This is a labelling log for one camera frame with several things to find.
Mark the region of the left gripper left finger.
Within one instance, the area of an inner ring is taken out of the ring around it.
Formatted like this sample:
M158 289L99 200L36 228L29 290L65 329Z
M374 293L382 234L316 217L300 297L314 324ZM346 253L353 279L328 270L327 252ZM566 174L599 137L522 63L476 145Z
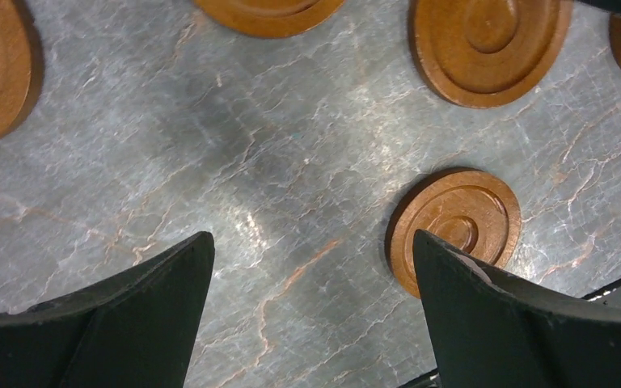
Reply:
M78 291L0 314L0 387L181 387L215 258L200 232Z

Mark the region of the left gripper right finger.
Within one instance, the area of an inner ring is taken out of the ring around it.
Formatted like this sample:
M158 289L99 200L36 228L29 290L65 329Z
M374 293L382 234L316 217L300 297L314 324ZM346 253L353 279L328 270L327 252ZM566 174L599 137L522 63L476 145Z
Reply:
M440 387L621 387L621 279L571 297L424 230L413 262Z

